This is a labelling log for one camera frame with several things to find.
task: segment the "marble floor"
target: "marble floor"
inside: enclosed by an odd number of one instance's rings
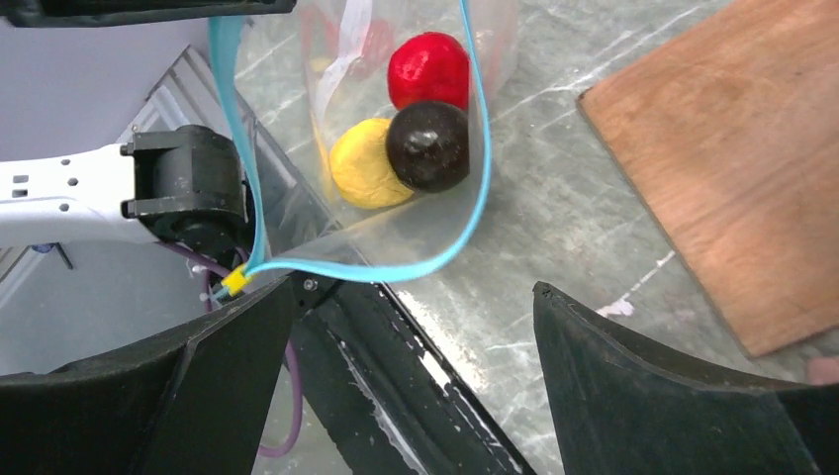
[[[519,0],[517,68],[491,106],[495,169],[483,222],[450,265],[394,285],[540,474],[564,471],[532,330],[538,280],[748,372],[800,381],[808,358],[839,354],[834,331],[747,358],[576,110],[585,89],[727,3]],[[315,156],[290,25],[257,23],[239,53],[237,86],[292,158]]]

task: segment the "white stain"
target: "white stain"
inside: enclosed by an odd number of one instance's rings
[[[477,411],[475,411],[475,408],[472,407],[472,404],[469,403],[469,401],[463,397],[463,393],[461,393],[460,390],[456,387],[454,388],[454,390],[460,396],[460,399],[463,401],[463,403],[465,403],[464,406],[466,406],[469,409],[469,412],[472,413],[472,417],[484,430],[486,436],[490,438],[489,445],[493,447],[504,447],[501,444],[501,442],[495,437],[494,433],[490,430],[490,428],[487,427],[487,425],[484,423],[484,419],[478,414]],[[460,410],[460,406],[457,406],[456,409],[457,412],[463,416],[463,419],[466,420],[466,424],[472,426],[472,423],[469,421],[469,418],[465,414],[463,414],[463,411]],[[513,470],[515,470],[515,473],[524,473],[524,470],[521,468],[521,465],[519,465],[518,462],[516,462],[511,455],[509,456],[509,461],[510,464],[513,466]]]
[[[431,378],[437,383],[439,386],[440,391],[443,394],[447,394],[445,390],[446,384],[451,383],[451,378],[448,377],[448,374],[443,370],[440,363],[434,358],[431,353],[428,351],[422,356],[422,366],[425,366],[425,370],[428,371],[428,374],[431,375]]]
[[[343,356],[344,360],[346,361],[347,367],[349,372],[355,378],[355,385],[361,391],[361,393],[373,403],[373,416],[376,418],[376,422],[379,424],[379,428],[382,432],[388,437],[388,441],[391,445],[396,448],[400,454],[402,454],[403,459],[405,460],[405,464],[413,470],[415,473],[418,474],[426,474],[427,471],[422,466],[422,462],[420,462],[420,458],[414,452],[414,449],[411,447],[411,444],[405,439],[399,429],[396,427],[396,424],[393,422],[391,417],[388,415],[387,411],[382,407],[379,400],[376,399],[376,396],[373,395],[373,390],[367,385],[367,382],[352,364],[349,356],[346,354],[345,351],[341,352],[341,356]]]
[[[466,381],[470,388],[481,393],[489,383],[484,375],[484,370],[475,363],[478,359],[472,348],[462,344],[460,340],[448,332],[441,324],[443,319],[434,313],[426,304],[407,291],[397,291],[397,297],[411,309],[414,318],[425,330],[431,341],[440,349],[445,357],[457,368],[460,377]]]
[[[621,295],[619,299],[606,305],[605,307],[598,309],[598,315],[600,315],[601,317],[608,317],[610,315],[628,317],[632,315],[635,312],[635,308],[632,307],[632,304],[630,304],[626,299],[628,299],[629,296],[637,292],[642,285],[646,284],[647,281],[650,280],[656,273],[658,273],[658,271],[661,270],[662,267],[664,267],[664,264],[670,262],[670,259],[672,259],[675,255],[676,252],[671,250],[667,253],[667,255],[664,256],[664,258],[656,260],[655,267],[653,267],[649,272],[644,274],[644,276],[641,277],[640,280],[635,282],[635,285],[633,285],[632,288],[626,291],[625,294]]]

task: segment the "dark chocolate ball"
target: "dark chocolate ball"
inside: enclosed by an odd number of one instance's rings
[[[469,119],[444,102],[416,102],[394,117],[385,149],[405,186],[446,191],[469,175]]]

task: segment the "yellow clay ball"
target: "yellow clay ball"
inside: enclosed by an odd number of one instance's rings
[[[367,119],[346,131],[329,154],[329,170],[349,204],[375,210],[406,202],[414,192],[403,185],[385,151],[390,119]]]
[[[309,67],[317,74],[321,74],[332,64],[332,60],[328,57],[313,57],[309,60]]]

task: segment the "red ball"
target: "red ball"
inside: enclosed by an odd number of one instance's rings
[[[388,65],[388,93],[397,110],[415,102],[469,106],[469,56],[445,33],[423,33],[394,51]]]

